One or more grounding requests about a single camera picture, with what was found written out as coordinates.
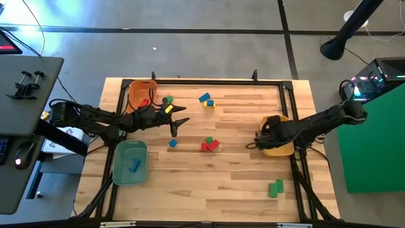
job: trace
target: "wooden tabletop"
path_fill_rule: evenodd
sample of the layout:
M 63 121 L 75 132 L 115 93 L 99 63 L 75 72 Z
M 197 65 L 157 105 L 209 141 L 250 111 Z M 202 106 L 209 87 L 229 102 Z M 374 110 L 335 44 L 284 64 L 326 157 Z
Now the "wooden tabletop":
M 116 111 L 121 82 L 122 78 L 106 79 L 100 108 Z M 309 82 L 292 82 L 299 118 L 316 113 Z M 207 110 L 198 101 L 205 92 L 215 100 L 214 110 Z M 173 96 L 173 104 L 187 107 L 174 113 L 173 119 L 190 120 L 179 128 L 175 148 L 168 146 L 169 126 L 128 135 L 128 140 L 143 140 L 147 144 L 147 179 L 138 186 L 118 188 L 115 220 L 299 221 L 289 158 L 267 157 L 258 149 L 245 148 L 259 130 L 263 116 L 282 114 L 277 87 L 158 85 L 157 102 L 167 95 Z M 208 136 L 217 139 L 220 146 L 214 152 L 201 152 L 201 143 Z M 99 139 L 89 149 L 102 144 Z M 324 153 L 322 145 L 314 143 L 314 148 Z M 75 202 L 78 213 L 100 188 L 106 155 L 107 148 L 102 148 L 86 158 Z M 330 213 L 339 217 L 326 160 L 310 149 L 307 160 L 314 192 Z M 284 180 L 285 192 L 279 193 L 278 198 L 269 198 L 268 185 L 276 179 Z M 309 216 L 304 193 L 303 198 Z

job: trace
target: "teal bin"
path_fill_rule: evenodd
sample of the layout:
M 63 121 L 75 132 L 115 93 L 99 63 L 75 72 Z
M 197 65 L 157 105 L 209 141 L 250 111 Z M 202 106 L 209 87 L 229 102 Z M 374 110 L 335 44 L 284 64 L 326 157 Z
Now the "teal bin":
M 138 169 L 131 172 L 134 160 L 139 160 Z M 147 172 L 147 149 L 143 141 L 122 141 L 115 148 L 113 181 L 118 186 L 140 184 Z

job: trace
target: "floor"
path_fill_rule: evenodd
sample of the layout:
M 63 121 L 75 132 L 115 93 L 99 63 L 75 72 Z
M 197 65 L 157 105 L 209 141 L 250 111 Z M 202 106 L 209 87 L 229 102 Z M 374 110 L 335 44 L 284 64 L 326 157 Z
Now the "floor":
M 339 102 L 339 82 L 365 67 L 348 52 L 339 61 L 330 61 L 319 52 L 320 41 L 328 40 L 320 32 L 328 31 L 333 37 L 344 23 L 343 14 L 353 10 L 359 0 L 26 2 L 47 26 L 44 56 L 65 59 L 60 79 L 73 97 L 90 105 L 98 104 L 105 77 L 150 76 L 154 71 L 157 77 L 249 78 L 258 69 L 261 79 L 309 80 L 316 108 L 322 111 Z M 285 8 L 290 31 L 315 32 L 288 35 L 290 46 L 286 45 L 279 3 Z M 384 1 L 368 28 L 401 31 L 398 4 L 399 0 Z M 20 1 L 9 0 L 0 25 L 15 29 L 17 25 L 35 25 L 35 20 Z M 217 29 L 217 33 L 234 29 L 238 34 L 190 34 L 190 30 L 185 34 L 162 29 Z M 244 30 L 256 30 L 256 34 L 242 34 Z M 264 30 L 273 30 L 273 34 L 260 34 Z M 41 50 L 42 36 L 35 27 L 18 26 L 14 34 Z M 380 42 L 357 35 L 348 41 L 347 48 L 367 62 L 405 56 L 405 37 Z M 51 98 L 68 97 L 57 85 Z M 348 194 L 335 132 L 329 133 L 325 147 L 341 217 L 349 222 L 404 227 L 405 193 Z M 23 200 L 16 214 L 0 216 L 0 224 L 69 217 L 78 181 L 74 175 L 45 175 L 39 187 L 45 197 Z

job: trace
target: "computer mouse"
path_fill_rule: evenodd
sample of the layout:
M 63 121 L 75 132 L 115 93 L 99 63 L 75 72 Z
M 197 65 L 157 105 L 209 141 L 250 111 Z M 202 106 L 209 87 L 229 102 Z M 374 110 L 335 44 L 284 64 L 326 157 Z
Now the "computer mouse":
M 15 167 L 20 170 L 28 168 L 31 164 L 34 150 L 35 143 L 31 141 L 21 143 L 15 153 Z

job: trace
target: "yellow bowl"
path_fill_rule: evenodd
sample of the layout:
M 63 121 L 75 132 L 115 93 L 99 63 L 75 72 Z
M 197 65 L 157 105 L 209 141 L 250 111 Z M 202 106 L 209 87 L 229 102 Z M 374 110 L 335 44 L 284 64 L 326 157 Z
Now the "yellow bowl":
M 264 126 L 267 121 L 267 118 L 270 116 L 265 116 L 260 121 L 260 130 Z M 288 121 L 289 119 L 285 116 L 280 115 L 281 121 Z M 273 148 L 273 149 L 264 149 L 263 154 L 266 156 L 289 156 L 292 155 L 294 152 L 294 143 L 290 142 L 281 147 Z

